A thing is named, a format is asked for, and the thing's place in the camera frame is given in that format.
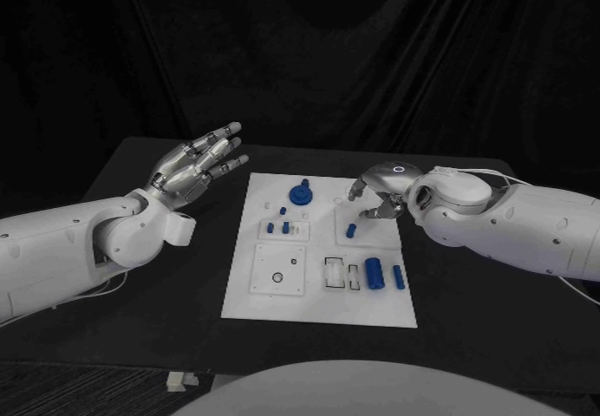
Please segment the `blue gear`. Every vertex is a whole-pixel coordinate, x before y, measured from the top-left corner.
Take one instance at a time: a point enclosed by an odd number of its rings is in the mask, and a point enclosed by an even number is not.
[[[290,201],[294,205],[307,205],[313,200],[313,191],[309,187],[309,179],[303,180],[303,184],[294,186],[290,191]]]

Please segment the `table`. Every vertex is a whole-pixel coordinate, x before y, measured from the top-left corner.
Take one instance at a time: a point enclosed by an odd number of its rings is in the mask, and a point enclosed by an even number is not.
[[[178,142],[128,138],[82,202],[126,195]],[[221,319],[251,172],[352,178],[397,159],[491,168],[496,159],[242,145],[248,164],[179,211],[198,224],[188,247],[165,243],[108,296],[61,305],[0,328],[0,360],[253,374],[303,361],[392,361],[514,390],[600,393],[600,313],[551,276],[434,243],[398,219],[418,329]]]

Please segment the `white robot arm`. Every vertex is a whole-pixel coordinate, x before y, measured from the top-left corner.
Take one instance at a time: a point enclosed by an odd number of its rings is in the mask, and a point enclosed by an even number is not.
[[[154,166],[144,189],[121,198],[0,220],[0,321],[64,302],[147,264],[166,241],[188,245],[195,220],[175,210],[214,179],[248,161],[219,163],[240,145],[240,123],[178,146]]]
[[[485,169],[387,162],[356,180],[349,200],[368,186],[384,199],[366,218],[397,218],[407,206],[427,235],[449,247],[465,246],[519,269],[600,281],[600,200],[576,192],[519,184],[492,189],[467,172]]]

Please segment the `white base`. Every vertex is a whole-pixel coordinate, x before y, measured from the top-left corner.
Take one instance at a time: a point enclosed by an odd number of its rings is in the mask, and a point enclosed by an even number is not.
[[[289,192],[296,185],[300,185],[303,178],[310,181],[315,196],[309,205],[297,206],[290,202]],[[379,327],[417,327],[407,270],[400,250],[398,227],[394,220],[366,220],[358,217],[352,220],[353,214],[349,215],[348,212],[358,214],[361,210],[374,208],[381,203],[379,197],[372,192],[365,192],[362,198],[349,202],[346,195],[352,183],[353,179],[345,178],[251,173],[228,291],[221,311],[222,318],[341,323]],[[287,208],[286,215],[278,213],[283,206]],[[341,224],[338,227],[336,212],[342,213],[338,215]],[[303,238],[297,240],[291,238],[286,240],[258,239],[266,234],[261,230],[266,226],[264,220],[267,223],[273,221],[290,221],[290,224],[294,221],[309,222],[309,241],[303,241]],[[348,228],[345,222],[351,220],[358,225],[352,240],[345,237],[345,230],[341,235],[342,228]],[[286,293],[287,296],[274,294],[273,288],[277,287],[277,284],[267,283],[268,279],[264,278],[267,275],[267,272],[261,271],[266,268],[264,261],[260,266],[255,262],[258,245],[274,245],[268,250],[283,251],[293,250],[291,248],[299,250],[304,248],[304,282],[300,285],[296,280],[296,270],[286,272],[294,276],[290,287],[296,291],[291,293],[290,289],[290,292]],[[325,289],[326,257],[343,259],[346,272],[348,265],[358,264],[361,290],[351,290],[349,284],[345,289]],[[366,284],[365,260],[369,257],[378,257],[381,260],[385,288],[379,290],[371,290]],[[273,268],[284,267],[284,259],[286,262],[289,260],[286,256],[271,256],[270,258],[273,258],[270,264],[273,267],[267,267],[268,277],[271,277]],[[404,290],[397,289],[391,271],[394,264],[398,264],[403,269],[407,286]],[[253,281],[257,281],[261,276],[263,283],[267,285],[264,286],[267,293],[251,293],[251,290],[255,290]],[[297,294],[300,287],[304,291],[302,295]]]

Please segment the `blue object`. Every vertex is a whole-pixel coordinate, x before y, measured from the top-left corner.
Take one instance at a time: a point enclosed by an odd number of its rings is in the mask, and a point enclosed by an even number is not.
[[[398,265],[394,266],[394,277],[397,278],[397,287],[400,290],[404,289],[403,270]]]
[[[369,289],[384,289],[384,272],[381,271],[381,261],[377,257],[368,258],[365,260],[365,269],[366,269],[366,284]]]
[[[353,238],[353,232],[356,231],[356,224],[348,226],[346,237]]]
[[[309,187],[309,179],[303,179],[303,184],[294,186],[290,191],[290,201],[296,205],[307,205],[313,200],[313,191]]]

